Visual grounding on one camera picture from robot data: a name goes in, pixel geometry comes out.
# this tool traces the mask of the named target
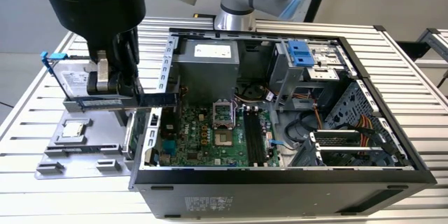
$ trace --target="robotic arm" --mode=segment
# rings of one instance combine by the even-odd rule
[[[61,25],[84,37],[97,71],[89,73],[93,97],[135,97],[137,30],[145,16],[144,0],[49,0]],[[215,29],[255,31],[253,10],[291,19],[301,0],[221,0]]]

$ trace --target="metal table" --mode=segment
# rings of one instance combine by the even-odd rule
[[[169,27],[212,29],[213,25],[207,18],[144,19],[139,27],[139,75],[145,92],[156,90]],[[183,220],[183,223],[447,223],[448,101],[389,34],[373,26],[265,20],[257,21],[257,29],[347,38],[439,184],[368,217],[205,219]],[[68,33],[56,51],[87,55],[84,39]],[[0,222],[168,222],[155,220],[140,194],[128,191],[128,177],[35,179],[36,164],[63,115],[63,97],[57,83],[43,69],[0,127],[0,216],[5,216]]]

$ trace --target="ram slot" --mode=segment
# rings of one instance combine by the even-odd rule
[[[249,165],[263,166],[265,161],[261,125],[256,111],[244,112],[244,131]]]

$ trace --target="black robot arm segment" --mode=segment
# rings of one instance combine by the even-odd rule
[[[49,0],[63,26],[87,40],[97,71],[89,73],[88,94],[139,93],[137,30],[144,0]]]

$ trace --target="sticker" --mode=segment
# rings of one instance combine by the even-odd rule
[[[195,57],[232,58],[231,46],[227,45],[196,45]]]
[[[85,87],[89,73],[64,71],[61,72],[61,75],[64,77],[67,85],[71,88]]]
[[[271,102],[273,98],[273,93],[269,91],[268,95],[265,96],[265,99]]]
[[[123,105],[121,100],[83,101],[85,106]]]
[[[188,211],[229,211],[233,196],[231,197],[185,197]]]

